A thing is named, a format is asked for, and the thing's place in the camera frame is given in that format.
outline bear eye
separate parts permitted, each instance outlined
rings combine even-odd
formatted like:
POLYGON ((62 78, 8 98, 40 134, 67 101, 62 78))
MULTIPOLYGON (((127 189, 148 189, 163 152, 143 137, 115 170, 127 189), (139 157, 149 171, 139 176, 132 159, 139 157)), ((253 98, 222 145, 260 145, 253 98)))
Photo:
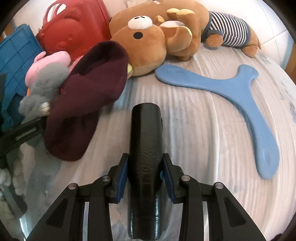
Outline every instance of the bear eye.
POLYGON ((134 37, 135 39, 141 39, 141 38, 143 37, 143 34, 142 34, 141 32, 135 32, 135 33, 133 34, 133 37, 134 37))

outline bed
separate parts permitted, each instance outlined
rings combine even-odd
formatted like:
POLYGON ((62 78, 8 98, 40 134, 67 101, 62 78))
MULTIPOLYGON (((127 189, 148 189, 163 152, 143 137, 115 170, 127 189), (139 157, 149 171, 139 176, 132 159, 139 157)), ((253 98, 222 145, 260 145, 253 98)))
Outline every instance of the bed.
MULTIPOLYGON (((17 8, 25 3, 18 2, 17 8)), ((289 16, 283 18, 288 22, 289 16)), ((131 110, 143 102, 160 107, 163 151, 170 154, 174 164, 201 183, 224 183, 266 240, 284 232, 296 212, 296 86, 292 80, 265 55, 258 53, 251 59, 241 50, 229 47, 217 50, 201 45, 189 62, 167 57, 165 63, 217 79, 235 76, 241 64, 257 69, 259 77, 252 81, 252 94, 280 151, 280 165, 273 179, 259 177, 248 124, 232 103, 207 91, 166 85, 154 73, 133 77, 127 81, 120 99, 102 110, 94 137, 81 160, 64 162, 50 156, 44 159, 45 147, 34 153, 27 144, 21 146, 28 211, 20 221, 26 236, 69 183, 92 183, 118 164, 122 153, 129 151, 131 110)), ((11 233, 20 233, 13 226, 13 217, 5 213, 6 202, 0 202, 1 220, 4 224, 8 220, 6 225, 11 233)), ((178 240, 181 213, 181 205, 167 203, 160 240, 178 240)), ((130 240, 127 192, 119 205, 110 205, 110 216, 114 241, 130 240)), ((204 224, 208 240, 206 208, 204 224)))

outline light switch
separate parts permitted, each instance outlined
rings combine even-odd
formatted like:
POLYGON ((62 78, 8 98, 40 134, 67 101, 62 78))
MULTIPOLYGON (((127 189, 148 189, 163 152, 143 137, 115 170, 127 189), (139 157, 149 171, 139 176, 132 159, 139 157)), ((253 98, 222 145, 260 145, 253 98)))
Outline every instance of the light switch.
POLYGON ((141 4, 141 3, 145 3, 145 2, 147 2, 147 0, 136 0, 137 1, 137 4, 139 5, 139 4, 141 4))
POLYGON ((137 5, 137 1, 136 0, 130 0, 126 2, 128 7, 133 7, 137 5))

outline brown teddy bear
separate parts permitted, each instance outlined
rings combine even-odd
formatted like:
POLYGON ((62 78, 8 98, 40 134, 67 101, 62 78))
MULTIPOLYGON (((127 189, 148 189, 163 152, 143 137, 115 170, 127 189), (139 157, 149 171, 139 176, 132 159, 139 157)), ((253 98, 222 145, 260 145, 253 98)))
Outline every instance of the brown teddy bear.
POLYGON ((198 19, 201 41, 205 41, 209 47, 219 47, 222 44, 239 47, 249 57, 254 57, 258 48, 261 48, 256 33, 244 20, 230 14, 209 12, 195 0, 148 1, 127 8, 111 19, 110 33, 113 36, 127 25, 130 19, 136 16, 145 15, 151 19, 157 17, 160 22, 178 18, 174 11, 167 15, 168 9, 189 9, 193 11, 198 19))
POLYGON ((169 9, 168 15, 179 21, 165 22, 157 16, 155 25, 148 16, 137 16, 111 38, 127 51, 132 76, 156 69, 167 53, 187 61, 198 50, 200 28, 195 13, 187 9, 169 9))

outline black metal bracket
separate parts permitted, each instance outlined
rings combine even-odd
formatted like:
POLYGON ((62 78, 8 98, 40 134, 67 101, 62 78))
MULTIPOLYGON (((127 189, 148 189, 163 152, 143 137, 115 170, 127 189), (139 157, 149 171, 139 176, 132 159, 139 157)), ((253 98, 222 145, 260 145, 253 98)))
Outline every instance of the black metal bracket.
POLYGON ((36 118, 12 128, 0 137, 0 158, 44 132, 46 117, 36 118))
POLYGON ((179 241, 204 240, 202 202, 207 202, 210 241, 266 241, 259 228, 224 184, 199 183, 163 155, 164 179, 174 204, 183 203, 179 241))
POLYGON ((89 202, 88 240, 111 241, 109 203, 118 204, 127 181, 128 154, 92 184, 71 183, 50 206, 27 241, 78 241, 83 235, 85 202, 89 202))

